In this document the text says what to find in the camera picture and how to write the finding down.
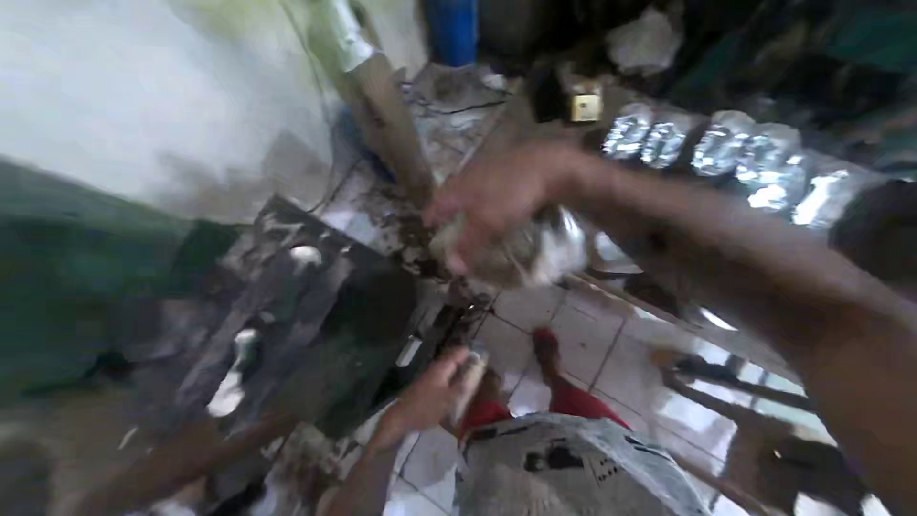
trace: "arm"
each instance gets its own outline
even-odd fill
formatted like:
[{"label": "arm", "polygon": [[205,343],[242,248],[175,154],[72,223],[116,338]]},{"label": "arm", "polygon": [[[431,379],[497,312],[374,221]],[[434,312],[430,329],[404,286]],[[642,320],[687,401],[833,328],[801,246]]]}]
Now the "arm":
[{"label": "arm", "polygon": [[438,425],[456,400],[475,387],[465,376],[459,377],[459,367],[468,353],[467,348],[458,348],[430,365],[382,416],[366,450],[332,500],[328,516],[382,514],[395,457],[404,438]]},{"label": "arm", "polygon": [[590,217],[660,283],[762,336],[801,374],[820,416],[893,510],[917,510],[917,310],[809,236],[706,188],[570,147],[474,163],[425,213],[466,226],[449,266],[541,207]]}]

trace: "white cloth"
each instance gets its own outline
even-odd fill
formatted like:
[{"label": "white cloth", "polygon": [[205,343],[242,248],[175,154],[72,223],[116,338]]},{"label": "white cloth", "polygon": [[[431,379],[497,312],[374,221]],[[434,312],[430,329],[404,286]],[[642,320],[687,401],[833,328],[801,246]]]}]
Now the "white cloth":
[{"label": "white cloth", "polygon": [[617,423],[531,414],[475,429],[452,514],[709,514],[662,448]]}]

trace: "floor tile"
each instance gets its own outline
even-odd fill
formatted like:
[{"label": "floor tile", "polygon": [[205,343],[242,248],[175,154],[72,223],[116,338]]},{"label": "floor tile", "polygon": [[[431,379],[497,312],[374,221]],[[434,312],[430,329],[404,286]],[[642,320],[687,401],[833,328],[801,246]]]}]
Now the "floor tile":
[{"label": "floor tile", "polygon": [[402,473],[404,463],[407,462],[407,457],[414,450],[414,445],[417,444],[418,439],[420,439],[420,432],[411,432],[404,438],[401,448],[398,449],[398,455],[395,456],[395,473]]},{"label": "floor tile", "polygon": [[518,418],[533,412],[547,412],[551,404],[551,389],[541,377],[541,368],[535,361],[525,370],[525,375],[510,396],[510,413]]},{"label": "floor tile", "polygon": [[566,378],[567,381],[569,381],[571,384],[573,384],[576,388],[581,388],[582,390],[584,390],[584,391],[586,391],[586,392],[589,392],[589,384],[587,384],[586,382],[580,380],[579,378],[577,378],[577,377],[575,377],[575,376],[573,376],[573,375],[571,375],[571,374],[569,374],[569,373],[567,373],[567,372],[561,373],[560,375],[563,376],[564,378]]},{"label": "floor tile", "polygon": [[614,410],[618,417],[631,427],[631,430],[642,435],[649,434],[649,424],[640,414],[634,412],[630,407],[627,407],[617,399],[606,396],[605,393],[597,389],[592,390],[592,395],[600,399],[605,405],[608,405],[609,409]]},{"label": "floor tile", "polygon": [[551,321],[551,329],[560,342],[560,362],[564,369],[590,385],[622,324],[621,315],[608,313],[594,318],[569,304],[561,307]]},{"label": "floor tile", "polygon": [[458,460],[456,438],[437,426],[420,434],[404,463],[402,477],[440,509],[451,511]]},{"label": "floor tile", "polygon": [[[668,428],[723,458],[735,435],[735,423],[663,387],[661,374],[650,363],[650,354],[655,349],[698,353],[714,347],[666,322],[630,318],[600,372],[595,387],[635,410],[645,420]],[[704,389],[713,391],[715,396],[733,396],[734,393],[724,387],[709,384],[699,388]],[[742,396],[746,395],[735,394],[736,399]]]},{"label": "floor tile", "polygon": [[783,390],[786,392],[791,392],[793,394],[798,394],[800,396],[805,396],[805,389],[802,386],[794,384],[788,379],[780,375],[775,375],[773,373],[768,375],[768,379],[765,380],[764,385],[775,388],[777,390]]},{"label": "floor tile", "polygon": [[353,432],[353,438],[357,441],[357,443],[366,446],[366,443],[370,441],[370,437],[372,437],[372,435],[376,432],[376,426],[379,425],[379,420],[381,419],[382,415],[385,414],[386,410],[388,410],[393,403],[389,403],[385,407],[379,409]]},{"label": "floor tile", "polygon": [[804,514],[805,516],[845,516],[845,514],[833,505],[823,501],[813,499],[803,493],[796,497],[796,504],[793,506],[793,514]]},{"label": "floor tile", "polygon": [[550,323],[563,304],[566,292],[556,285],[504,290],[493,304],[493,310],[501,319],[531,332]]},{"label": "floor tile", "polygon": [[788,407],[776,401],[760,398],[755,404],[755,412],[800,425],[803,428],[797,433],[802,435],[804,432],[808,439],[837,444],[837,441],[828,432],[822,420],[808,410]]},{"label": "floor tile", "polygon": [[396,478],[389,491],[383,516],[446,516],[433,501],[402,478]]},{"label": "floor tile", "polygon": [[[681,457],[691,461],[697,467],[706,470],[708,473],[714,476],[719,476],[723,471],[723,461],[710,454],[707,454],[697,446],[694,446],[688,441],[682,439],[674,432],[657,426],[651,428],[650,433],[652,434],[654,440],[660,446],[667,449],[670,453],[680,455]],[[701,501],[703,501],[705,505],[709,505],[719,492],[716,488],[707,485],[694,475],[688,474],[688,480],[697,491],[698,495],[701,497]]]},{"label": "floor tile", "polygon": [[723,495],[716,499],[711,513],[713,516],[749,516],[748,511]]},{"label": "floor tile", "polygon": [[749,362],[742,367],[742,370],[739,371],[738,379],[742,380],[743,382],[748,382],[749,384],[758,385],[761,383],[761,377],[763,375],[764,369]]},{"label": "floor tile", "polygon": [[529,363],[533,362],[531,337],[505,320],[488,315],[475,341],[490,354],[488,365],[503,376],[504,400],[508,399]]},{"label": "floor tile", "polygon": [[594,319],[615,316],[622,319],[635,313],[635,306],[620,297],[604,292],[571,289],[567,292],[565,306],[585,312]]}]

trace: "foot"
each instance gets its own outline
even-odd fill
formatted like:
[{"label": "foot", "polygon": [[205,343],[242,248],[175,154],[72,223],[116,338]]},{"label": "foot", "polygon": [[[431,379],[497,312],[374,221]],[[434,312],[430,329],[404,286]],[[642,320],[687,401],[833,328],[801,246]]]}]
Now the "foot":
[{"label": "foot", "polygon": [[541,376],[545,380],[560,376],[560,343],[557,335],[548,326],[542,326],[532,332],[532,343],[535,345],[535,359],[541,366]]}]

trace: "foil-wrapped bundle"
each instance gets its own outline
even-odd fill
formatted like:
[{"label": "foil-wrapped bundle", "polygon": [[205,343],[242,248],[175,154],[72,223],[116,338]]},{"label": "foil-wrapped bundle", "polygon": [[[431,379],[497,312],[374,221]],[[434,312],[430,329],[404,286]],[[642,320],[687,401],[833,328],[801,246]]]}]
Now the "foil-wrapped bundle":
[{"label": "foil-wrapped bundle", "polygon": [[812,185],[809,194],[793,209],[793,224],[807,226],[810,230],[826,232],[847,211],[850,203],[863,192],[883,185],[889,178],[869,170],[812,152],[814,162]]},{"label": "foil-wrapped bundle", "polygon": [[754,128],[755,121],[741,111],[713,113],[710,127],[694,146],[691,160],[694,173],[716,176],[732,172]]},{"label": "foil-wrapped bundle", "polygon": [[[445,262],[464,226],[462,216],[436,233],[430,250],[437,259]],[[504,288],[543,286],[582,271],[587,262],[586,234],[579,222],[564,207],[552,207],[490,246],[470,274]]]},{"label": "foil-wrapped bundle", "polygon": [[672,165],[691,131],[691,117],[683,113],[664,113],[655,122],[643,143],[640,161],[653,168]]},{"label": "foil-wrapped bundle", "polygon": [[781,211],[794,206],[805,196],[809,185],[806,157],[793,154],[776,171],[758,174],[755,180],[744,181],[752,190],[748,205],[766,211]]},{"label": "foil-wrapped bundle", "polygon": [[634,102],[621,108],[602,144],[602,153],[613,160],[625,160],[640,151],[640,143],[653,123],[653,109]]},{"label": "foil-wrapped bundle", "polygon": [[800,133],[784,124],[761,124],[748,139],[735,178],[751,192],[752,208],[780,211],[802,200],[808,184]]}]

